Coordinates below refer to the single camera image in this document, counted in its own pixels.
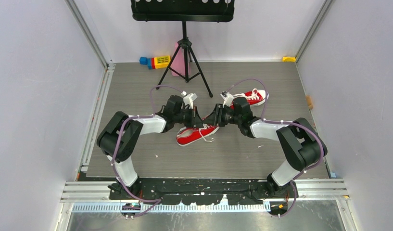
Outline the red sneaker with laces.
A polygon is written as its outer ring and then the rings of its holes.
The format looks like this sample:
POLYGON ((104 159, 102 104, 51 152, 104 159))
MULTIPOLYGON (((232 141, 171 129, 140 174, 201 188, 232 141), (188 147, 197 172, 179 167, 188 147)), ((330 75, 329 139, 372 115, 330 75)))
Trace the red sneaker with laces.
POLYGON ((213 142, 214 138, 210 140, 207 137, 215 134, 219 130, 218 126, 204 125, 202 128, 181 128, 176 135, 176 142, 179 146, 187 146, 198 140, 205 142, 213 142))

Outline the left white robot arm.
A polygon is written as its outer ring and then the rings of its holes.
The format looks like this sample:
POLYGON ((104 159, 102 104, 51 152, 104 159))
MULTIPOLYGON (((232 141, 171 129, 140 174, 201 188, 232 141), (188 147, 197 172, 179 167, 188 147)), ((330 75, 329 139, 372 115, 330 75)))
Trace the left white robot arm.
POLYGON ((135 199, 140 187, 131 155, 141 135, 166 133, 175 124, 190 128, 202 127, 202 119, 197 113, 193 101, 195 93, 184 97, 172 95, 166 105, 153 115, 129 116, 122 111, 114 114, 106 127, 97 137, 96 144, 110 159, 117 180, 122 184, 121 193, 128 199, 135 199))

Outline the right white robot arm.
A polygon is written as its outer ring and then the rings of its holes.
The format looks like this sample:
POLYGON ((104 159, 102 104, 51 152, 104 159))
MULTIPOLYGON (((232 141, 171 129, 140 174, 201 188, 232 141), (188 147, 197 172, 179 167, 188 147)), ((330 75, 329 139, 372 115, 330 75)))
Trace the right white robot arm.
POLYGON ((267 192, 280 197, 286 185, 305 171, 316 167, 328 153, 327 147, 308 120, 273 121, 254 116, 245 98, 233 100, 233 106, 217 104, 203 123, 218 127, 237 125, 241 134, 249 138, 279 141, 285 161, 267 177, 267 192))

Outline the red sneaker far right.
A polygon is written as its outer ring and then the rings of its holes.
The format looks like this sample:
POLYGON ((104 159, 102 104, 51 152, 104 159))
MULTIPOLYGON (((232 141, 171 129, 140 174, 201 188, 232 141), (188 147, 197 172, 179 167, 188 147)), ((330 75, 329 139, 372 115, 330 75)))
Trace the red sneaker far right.
POLYGON ((234 99, 245 98, 249 105, 252 107, 263 105, 269 97, 268 93, 265 90, 258 90, 256 88, 252 89, 249 92, 237 93, 233 94, 232 96, 234 97, 234 99))

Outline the pink foam block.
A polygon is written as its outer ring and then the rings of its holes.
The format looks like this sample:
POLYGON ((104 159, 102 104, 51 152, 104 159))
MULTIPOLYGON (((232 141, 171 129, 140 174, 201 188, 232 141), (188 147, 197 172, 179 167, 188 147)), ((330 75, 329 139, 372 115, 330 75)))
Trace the pink foam block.
POLYGON ((184 60, 184 52, 183 49, 178 45, 178 43, 175 44, 174 51, 179 48, 177 55, 175 58, 172 56, 172 64, 171 68, 174 69, 176 72, 180 73, 182 76, 185 76, 185 60, 184 60))

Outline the black music stand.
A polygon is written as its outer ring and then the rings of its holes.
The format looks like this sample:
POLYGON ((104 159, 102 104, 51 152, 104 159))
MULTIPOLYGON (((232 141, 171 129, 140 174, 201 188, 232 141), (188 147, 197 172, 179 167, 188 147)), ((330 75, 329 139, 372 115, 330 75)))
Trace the black music stand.
POLYGON ((133 19, 144 22, 181 22, 182 39, 177 42, 178 46, 168 66, 160 78, 157 88, 162 86, 167 72, 173 71, 179 77, 189 82, 201 76, 209 97, 213 93, 207 83, 204 73, 199 65, 192 48, 192 42, 187 33, 187 22, 215 22, 228 23, 234 18, 233 0, 132 0, 131 10, 133 19), (183 50, 185 74, 180 74, 172 67, 173 60, 183 50))

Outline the colourful toy block stack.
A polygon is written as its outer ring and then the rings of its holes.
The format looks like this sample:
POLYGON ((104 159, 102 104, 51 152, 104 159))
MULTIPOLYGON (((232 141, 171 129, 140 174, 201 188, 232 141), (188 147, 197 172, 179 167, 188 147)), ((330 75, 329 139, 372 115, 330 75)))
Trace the colourful toy block stack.
POLYGON ((157 56, 152 58, 140 57, 139 59, 139 63, 141 65, 146 65, 150 70, 167 68, 170 61, 171 61, 170 55, 157 56))

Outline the yellow corner object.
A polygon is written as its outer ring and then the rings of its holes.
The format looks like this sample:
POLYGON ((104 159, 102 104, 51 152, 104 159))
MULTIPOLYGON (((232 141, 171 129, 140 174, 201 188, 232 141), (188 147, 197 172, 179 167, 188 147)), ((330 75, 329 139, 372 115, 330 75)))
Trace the yellow corner object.
POLYGON ((296 57, 293 56, 283 56, 281 59, 282 62, 296 62, 296 57))

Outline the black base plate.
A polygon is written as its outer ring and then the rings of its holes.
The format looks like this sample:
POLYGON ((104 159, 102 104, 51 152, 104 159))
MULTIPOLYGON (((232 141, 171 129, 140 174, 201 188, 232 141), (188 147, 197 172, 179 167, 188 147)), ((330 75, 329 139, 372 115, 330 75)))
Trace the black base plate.
POLYGON ((111 200, 135 199, 146 205, 258 205, 265 199, 291 202, 296 184, 276 186, 260 179, 139 178, 130 187, 108 185, 111 200))

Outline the small brown wall block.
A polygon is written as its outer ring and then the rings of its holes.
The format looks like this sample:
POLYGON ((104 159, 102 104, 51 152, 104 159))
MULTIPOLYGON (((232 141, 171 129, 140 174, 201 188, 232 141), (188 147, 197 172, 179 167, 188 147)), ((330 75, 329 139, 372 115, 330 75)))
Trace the small brown wall block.
POLYGON ((305 99, 306 99, 306 103, 307 103, 308 109, 312 110, 314 108, 313 102, 312 102, 312 98, 309 95, 306 95, 305 99))

